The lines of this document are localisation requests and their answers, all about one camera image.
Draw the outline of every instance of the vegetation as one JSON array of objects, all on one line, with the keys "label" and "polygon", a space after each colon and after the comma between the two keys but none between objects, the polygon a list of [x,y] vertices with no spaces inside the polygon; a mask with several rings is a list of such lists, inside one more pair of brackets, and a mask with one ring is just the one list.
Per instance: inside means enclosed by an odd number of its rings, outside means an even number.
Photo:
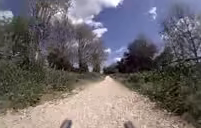
[{"label": "vegetation", "polygon": [[[69,92],[81,80],[100,78],[103,42],[89,26],[71,23],[70,1],[28,4],[27,17],[0,20],[0,113],[36,105],[45,94]],[[96,73],[89,73],[89,67]]]},{"label": "vegetation", "polygon": [[162,52],[138,37],[104,72],[201,128],[201,14],[177,4],[161,26]]}]

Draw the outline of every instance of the gravel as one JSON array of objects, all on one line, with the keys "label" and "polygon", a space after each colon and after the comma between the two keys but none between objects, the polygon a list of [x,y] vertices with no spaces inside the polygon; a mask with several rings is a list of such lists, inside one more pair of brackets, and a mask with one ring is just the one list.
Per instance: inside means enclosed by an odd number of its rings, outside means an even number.
[{"label": "gravel", "polygon": [[8,112],[0,117],[0,128],[59,128],[65,119],[72,120],[72,128],[122,128],[126,121],[136,128],[193,128],[110,77],[66,99]]}]

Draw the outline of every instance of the gravel path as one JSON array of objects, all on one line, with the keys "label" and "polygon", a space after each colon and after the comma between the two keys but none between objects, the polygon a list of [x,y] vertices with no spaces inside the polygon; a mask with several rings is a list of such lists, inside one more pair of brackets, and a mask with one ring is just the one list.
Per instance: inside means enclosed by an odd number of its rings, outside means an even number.
[{"label": "gravel path", "polygon": [[136,128],[193,128],[110,77],[69,98],[9,112],[0,117],[0,128],[59,128],[66,118],[73,128],[122,128],[128,120]]}]

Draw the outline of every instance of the sky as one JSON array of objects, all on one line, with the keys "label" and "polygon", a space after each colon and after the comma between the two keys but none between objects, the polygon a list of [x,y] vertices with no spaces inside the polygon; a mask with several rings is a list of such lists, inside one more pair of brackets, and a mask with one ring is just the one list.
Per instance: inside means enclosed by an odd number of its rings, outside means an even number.
[{"label": "sky", "polygon": [[[201,0],[73,0],[69,17],[74,24],[86,23],[94,28],[93,32],[104,41],[109,65],[120,60],[127,45],[139,34],[161,48],[160,22],[176,2],[201,11]],[[24,14],[25,5],[25,0],[0,0],[0,17]]]}]

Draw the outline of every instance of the grassy verge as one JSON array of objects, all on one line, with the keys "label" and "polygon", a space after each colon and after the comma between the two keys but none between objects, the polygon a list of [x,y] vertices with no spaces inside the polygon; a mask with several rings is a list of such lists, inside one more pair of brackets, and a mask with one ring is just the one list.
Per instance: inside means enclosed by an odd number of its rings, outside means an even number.
[{"label": "grassy verge", "polygon": [[95,73],[76,74],[38,66],[25,70],[9,61],[0,61],[0,114],[8,109],[35,106],[45,95],[49,95],[45,99],[51,100],[55,94],[69,93],[78,82],[101,78]]},{"label": "grassy verge", "polygon": [[201,128],[201,66],[113,77]]}]

